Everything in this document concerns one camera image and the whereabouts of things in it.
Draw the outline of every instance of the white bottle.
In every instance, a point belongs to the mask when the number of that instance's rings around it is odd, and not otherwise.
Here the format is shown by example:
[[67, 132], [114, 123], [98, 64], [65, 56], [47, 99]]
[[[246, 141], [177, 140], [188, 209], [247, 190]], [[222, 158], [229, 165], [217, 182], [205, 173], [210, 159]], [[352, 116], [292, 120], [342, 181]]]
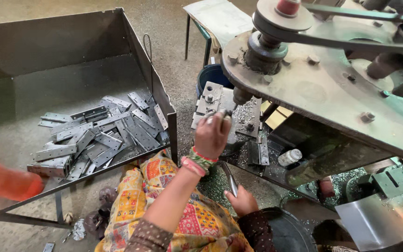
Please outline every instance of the white bottle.
[[287, 166], [289, 164], [293, 164], [301, 159], [303, 155], [301, 151], [298, 149], [290, 150], [278, 157], [278, 162], [281, 166]]

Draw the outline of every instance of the brown polka dot sleeve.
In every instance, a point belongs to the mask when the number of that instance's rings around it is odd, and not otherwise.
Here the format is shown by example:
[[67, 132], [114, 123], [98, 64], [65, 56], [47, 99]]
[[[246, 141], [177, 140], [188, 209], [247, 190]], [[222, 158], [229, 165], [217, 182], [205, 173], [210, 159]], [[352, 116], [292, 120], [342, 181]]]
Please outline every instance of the brown polka dot sleeve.
[[273, 237], [271, 227], [261, 211], [249, 213], [237, 223], [255, 252], [276, 252], [271, 241]]
[[140, 219], [138, 226], [127, 242], [125, 252], [165, 252], [173, 234]]

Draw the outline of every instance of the bracelet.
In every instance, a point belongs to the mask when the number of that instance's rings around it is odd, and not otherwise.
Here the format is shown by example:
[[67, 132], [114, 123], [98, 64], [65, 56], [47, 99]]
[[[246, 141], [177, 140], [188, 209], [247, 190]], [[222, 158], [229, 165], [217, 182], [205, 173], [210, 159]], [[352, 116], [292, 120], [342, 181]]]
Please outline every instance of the bracelet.
[[206, 171], [188, 157], [181, 158], [181, 166], [186, 167], [187, 169], [191, 170], [200, 177], [206, 175]]
[[207, 174], [209, 174], [208, 169], [213, 166], [219, 159], [211, 159], [204, 157], [200, 153], [195, 150], [195, 146], [192, 146], [187, 158], [192, 159], [196, 164], [198, 164], [202, 169], [205, 170]]

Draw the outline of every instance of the woman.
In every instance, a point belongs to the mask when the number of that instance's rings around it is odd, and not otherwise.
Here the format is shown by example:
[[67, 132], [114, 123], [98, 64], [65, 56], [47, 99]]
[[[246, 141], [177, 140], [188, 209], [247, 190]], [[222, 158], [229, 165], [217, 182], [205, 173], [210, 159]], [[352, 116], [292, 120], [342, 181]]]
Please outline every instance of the woman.
[[237, 198], [225, 191], [240, 219], [203, 196], [195, 186], [225, 148], [231, 117], [203, 117], [195, 146], [181, 168], [163, 152], [126, 172], [118, 186], [105, 238], [96, 252], [275, 251], [267, 220], [243, 186]]

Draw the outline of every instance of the dusty floor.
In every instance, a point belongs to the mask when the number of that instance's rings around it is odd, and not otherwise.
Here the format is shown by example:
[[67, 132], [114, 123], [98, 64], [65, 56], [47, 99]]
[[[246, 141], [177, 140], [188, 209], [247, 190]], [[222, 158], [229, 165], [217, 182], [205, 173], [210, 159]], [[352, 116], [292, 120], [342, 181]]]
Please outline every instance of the dusty floor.
[[[0, 0], [0, 22], [53, 17], [123, 7], [136, 33], [147, 32], [152, 40], [154, 66], [160, 75], [171, 102], [178, 114], [180, 154], [190, 148], [192, 114], [196, 102], [196, 77], [202, 68], [205, 40], [191, 23], [189, 56], [184, 60], [186, 12], [183, 6], [195, 0]], [[231, 0], [239, 9], [251, 15], [256, 1]], [[254, 193], [259, 205], [279, 204], [281, 188], [243, 170], [232, 170], [238, 183]], [[113, 170], [95, 179], [77, 185], [76, 192], [62, 192], [64, 213], [84, 217], [98, 207], [98, 190], [104, 186], [116, 187], [120, 171]], [[54, 220], [54, 196], [48, 196], [11, 211]], [[66, 230], [50, 227], [0, 222], [0, 251], [42, 251], [47, 242], [54, 242], [54, 251], [92, 251], [97, 241], [91, 235], [82, 241], [68, 239], [62, 243]]]

